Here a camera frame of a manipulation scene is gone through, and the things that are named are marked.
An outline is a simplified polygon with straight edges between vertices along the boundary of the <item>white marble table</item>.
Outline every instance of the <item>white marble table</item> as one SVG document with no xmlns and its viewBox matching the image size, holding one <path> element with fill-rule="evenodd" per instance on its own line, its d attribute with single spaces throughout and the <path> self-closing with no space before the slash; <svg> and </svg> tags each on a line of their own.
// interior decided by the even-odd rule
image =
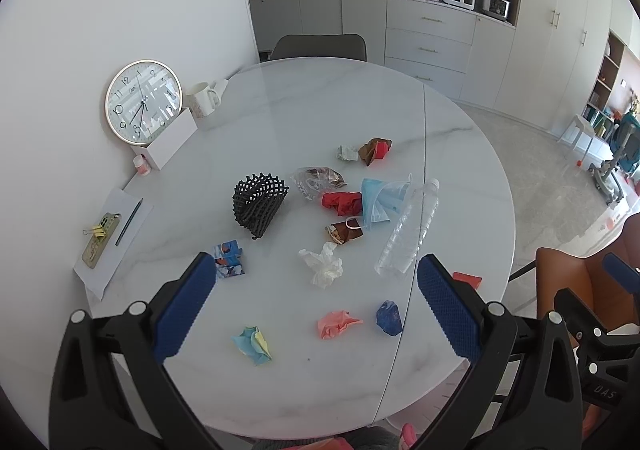
<svg viewBox="0 0 640 450">
<path fill-rule="evenodd" d="M 232 77 L 222 106 L 161 172 L 135 176 L 126 191 L 154 204 L 94 316 L 149 300 L 212 245 L 238 239 L 246 275 L 219 281 L 180 353 L 165 366 L 200 420 L 260 438 L 302 438 L 352 430 L 408 406 L 438 385 L 460 359 L 414 280 L 383 280 L 373 265 L 392 229 L 375 224 L 337 248 L 344 274 L 326 290 L 298 251 L 319 252 L 324 227 L 340 219 L 295 186 L 264 237 L 234 220 L 237 181 L 252 173 L 286 176 L 331 166 L 359 191 L 364 177 L 440 181 L 440 207 L 422 254 L 450 271 L 482 276 L 485 300 L 500 300 L 514 250 L 510 188 L 494 150 L 452 101 L 421 82 L 368 63 L 329 58 L 253 66 Z M 390 138 L 369 167 L 335 158 L 341 144 Z M 389 337 L 375 313 L 394 300 L 405 331 Z M 364 325 L 321 340 L 316 321 L 346 309 Z M 254 367 L 230 337 L 257 325 L 273 361 Z"/>
</svg>

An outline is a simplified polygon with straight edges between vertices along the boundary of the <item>blue gripper pad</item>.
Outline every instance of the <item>blue gripper pad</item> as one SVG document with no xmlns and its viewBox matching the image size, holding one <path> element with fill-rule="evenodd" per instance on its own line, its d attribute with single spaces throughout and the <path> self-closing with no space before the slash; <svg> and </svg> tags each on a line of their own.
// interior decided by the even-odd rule
<svg viewBox="0 0 640 450">
<path fill-rule="evenodd" d="M 604 256 L 602 267 L 626 292 L 640 292 L 640 274 L 615 253 L 607 253 Z"/>
<path fill-rule="evenodd" d="M 434 255 L 422 258 L 417 280 L 420 292 L 455 353 L 467 358 L 471 364 L 476 363 L 482 354 L 478 322 L 454 290 L 453 279 Z"/>
<path fill-rule="evenodd" d="M 187 337 L 191 325 L 216 283 L 216 261 L 209 253 L 201 253 L 179 280 L 164 286 L 177 285 L 170 302 L 156 319 L 154 356 L 162 364 L 165 358 L 175 356 Z"/>
</svg>

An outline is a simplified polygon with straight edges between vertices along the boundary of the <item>metal screw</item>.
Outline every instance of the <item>metal screw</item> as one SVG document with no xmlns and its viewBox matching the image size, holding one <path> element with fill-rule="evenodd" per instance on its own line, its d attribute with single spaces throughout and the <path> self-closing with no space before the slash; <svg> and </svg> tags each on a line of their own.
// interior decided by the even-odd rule
<svg viewBox="0 0 640 450">
<path fill-rule="evenodd" d="M 144 302 L 134 302 L 129 306 L 129 314 L 137 316 L 142 315 L 146 311 L 146 304 Z"/>
<path fill-rule="evenodd" d="M 556 311 L 550 311 L 549 320 L 551 320 L 554 324 L 559 324 L 560 322 L 562 322 L 562 316 Z"/>
<path fill-rule="evenodd" d="M 487 306 L 487 309 L 488 309 L 489 313 L 491 313 L 494 316 L 502 316 L 502 315 L 504 315 L 504 306 L 499 302 L 491 302 Z"/>
<path fill-rule="evenodd" d="M 82 311 L 82 309 L 78 309 L 78 311 L 74 311 L 74 313 L 71 315 L 71 321 L 74 324 L 79 324 L 82 320 L 84 320 L 85 316 L 86 313 Z"/>
</svg>

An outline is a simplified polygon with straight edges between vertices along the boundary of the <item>small bottle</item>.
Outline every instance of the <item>small bottle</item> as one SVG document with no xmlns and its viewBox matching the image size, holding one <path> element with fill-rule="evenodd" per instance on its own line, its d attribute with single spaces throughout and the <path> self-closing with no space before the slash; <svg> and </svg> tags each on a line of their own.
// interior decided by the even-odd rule
<svg viewBox="0 0 640 450">
<path fill-rule="evenodd" d="M 426 185 L 413 192 L 374 266 L 378 274 L 406 275 L 418 255 L 438 208 L 439 188 L 437 179 L 429 179 Z"/>
<path fill-rule="evenodd" d="M 133 166 L 136 167 L 136 170 L 140 175 L 148 175 L 151 172 L 151 166 L 149 162 L 146 160 L 142 154 L 138 154 L 135 158 L 133 158 Z"/>
</svg>

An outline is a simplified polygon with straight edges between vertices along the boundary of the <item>sheet of paper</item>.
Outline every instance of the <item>sheet of paper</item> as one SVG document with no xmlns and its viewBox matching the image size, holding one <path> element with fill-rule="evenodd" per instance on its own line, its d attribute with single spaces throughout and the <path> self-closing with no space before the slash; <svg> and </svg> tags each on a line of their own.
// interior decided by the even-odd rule
<svg viewBox="0 0 640 450">
<path fill-rule="evenodd" d="M 84 282 L 86 288 L 90 290 L 96 297 L 98 297 L 99 300 L 102 300 L 107 284 L 111 280 L 113 274 L 116 272 L 118 265 L 124 258 L 124 254 L 129 249 L 133 238 L 136 236 L 136 233 L 139 231 L 140 227 L 145 222 L 146 217 L 149 215 L 149 212 L 153 208 L 153 205 L 151 203 L 142 201 L 142 204 L 136 212 L 136 215 L 129 223 L 129 227 L 122 237 L 120 244 L 116 246 L 116 240 L 118 240 L 121 231 L 123 230 L 125 224 L 127 224 L 131 213 L 133 212 L 139 201 L 139 197 L 129 195 L 119 188 L 114 188 L 113 190 L 111 190 L 109 197 L 107 197 L 107 201 L 105 202 L 104 206 L 102 206 L 102 210 L 93 219 L 93 223 L 97 223 L 104 214 L 110 213 L 120 214 L 120 224 L 118 224 L 118 227 L 109 239 L 109 243 L 102 252 L 102 255 L 100 256 L 98 263 L 95 265 L 95 268 L 89 268 L 82 261 L 82 254 L 78 257 L 78 261 L 74 266 L 76 275 L 80 277 L 80 279 Z M 92 222 L 88 221 L 87 226 L 90 226 L 91 224 Z"/>
</svg>

